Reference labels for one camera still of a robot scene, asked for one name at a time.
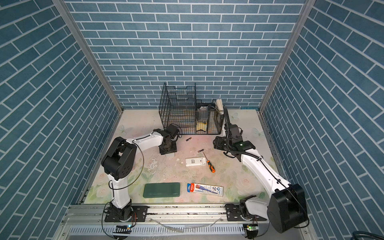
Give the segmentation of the orange black screwdriver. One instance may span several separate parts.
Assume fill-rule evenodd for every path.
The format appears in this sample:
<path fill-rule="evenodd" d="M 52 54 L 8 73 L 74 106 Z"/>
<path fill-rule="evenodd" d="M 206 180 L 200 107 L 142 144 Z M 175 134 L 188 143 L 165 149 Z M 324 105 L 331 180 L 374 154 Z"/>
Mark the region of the orange black screwdriver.
<path fill-rule="evenodd" d="M 211 171 L 212 173 L 215 173 L 216 170 L 215 170 L 214 166 L 212 165 L 212 163 L 210 162 L 210 160 L 207 158 L 206 154 L 205 154 L 205 153 L 203 153 L 203 154 L 204 154 L 204 157 L 206 158 L 206 161 L 207 161 L 207 164 L 208 164 L 208 166 L 209 166 L 210 171 Z"/>

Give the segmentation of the white remote control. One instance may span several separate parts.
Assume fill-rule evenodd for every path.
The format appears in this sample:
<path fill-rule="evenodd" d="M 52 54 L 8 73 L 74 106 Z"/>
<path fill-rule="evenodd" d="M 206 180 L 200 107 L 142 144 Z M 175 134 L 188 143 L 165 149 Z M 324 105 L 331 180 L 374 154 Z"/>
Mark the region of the white remote control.
<path fill-rule="evenodd" d="M 187 167 L 206 166 L 207 160 L 205 157 L 186 158 L 185 163 Z"/>

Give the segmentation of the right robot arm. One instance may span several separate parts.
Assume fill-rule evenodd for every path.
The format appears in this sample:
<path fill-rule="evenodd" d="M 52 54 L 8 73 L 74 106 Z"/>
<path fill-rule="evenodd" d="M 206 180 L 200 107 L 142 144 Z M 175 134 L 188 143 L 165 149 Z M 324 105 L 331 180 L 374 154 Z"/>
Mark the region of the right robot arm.
<path fill-rule="evenodd" d="M 269 198 L 264 203 L 257 196 L 248 196 L 240 200 L 239 211 L 246 220 L 262 217 L 272 227 L 283 233 L 300 224 L 310 223 L 305 191 L 299 184 L 292 185 L 267 164 L 263 156 L 250 141 L 244 141 L 242 131 L 237 125 L 226 123 L 225 136 L 213 141 L 216 150 L 242 163 L 262 184 Z"/>

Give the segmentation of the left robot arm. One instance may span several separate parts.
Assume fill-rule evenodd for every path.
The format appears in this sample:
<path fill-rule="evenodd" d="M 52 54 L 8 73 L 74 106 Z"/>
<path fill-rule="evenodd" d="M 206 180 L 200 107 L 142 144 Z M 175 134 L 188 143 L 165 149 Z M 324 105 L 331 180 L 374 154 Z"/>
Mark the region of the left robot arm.
<path fill-rule="evenodd" d="M 131 139 L 117 137 L 113 140 L 102 159 L 102 167 L 113 193 L 112 209 L 130 210 L 132 200 L 128 192 L 131 185 L 128 175 L 133 170 L 137 153 L 144 157 L 145 150 L 158 147 L 161 155 L 173 154 L 177 152 L 177 140 L 182 134 L 178 125 L 170 124 L 163 130 L 155 129 L 144 136 Z"/>

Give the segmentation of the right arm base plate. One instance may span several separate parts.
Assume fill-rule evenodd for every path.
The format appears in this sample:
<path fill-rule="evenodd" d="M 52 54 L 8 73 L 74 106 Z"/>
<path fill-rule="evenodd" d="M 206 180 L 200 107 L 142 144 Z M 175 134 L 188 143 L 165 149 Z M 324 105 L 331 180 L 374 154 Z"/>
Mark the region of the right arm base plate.
<path fill-rule="evenodd" d="M 224 206 L 227 221 L 228 222 L 239 222 L 239 221 L 267 221 L 267 219 L 262 218 L 258 215 L 251 215 L 246 207 L 243 205 L 235 205 L 235 204 L 226 204 Z"/>

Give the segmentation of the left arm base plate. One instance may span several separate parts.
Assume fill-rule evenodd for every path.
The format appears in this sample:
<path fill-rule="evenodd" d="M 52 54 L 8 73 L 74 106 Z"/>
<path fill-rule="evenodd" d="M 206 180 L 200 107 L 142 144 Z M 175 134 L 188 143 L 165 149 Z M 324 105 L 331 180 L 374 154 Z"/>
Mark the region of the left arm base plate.
<path fill-rule="evenodd" d="M 103 211 L 104 221 L 107 223 L 144 222 L 148 209 L 148 206 L 126 206 L 123 209 L 118 209 L 110 205 Z"/>

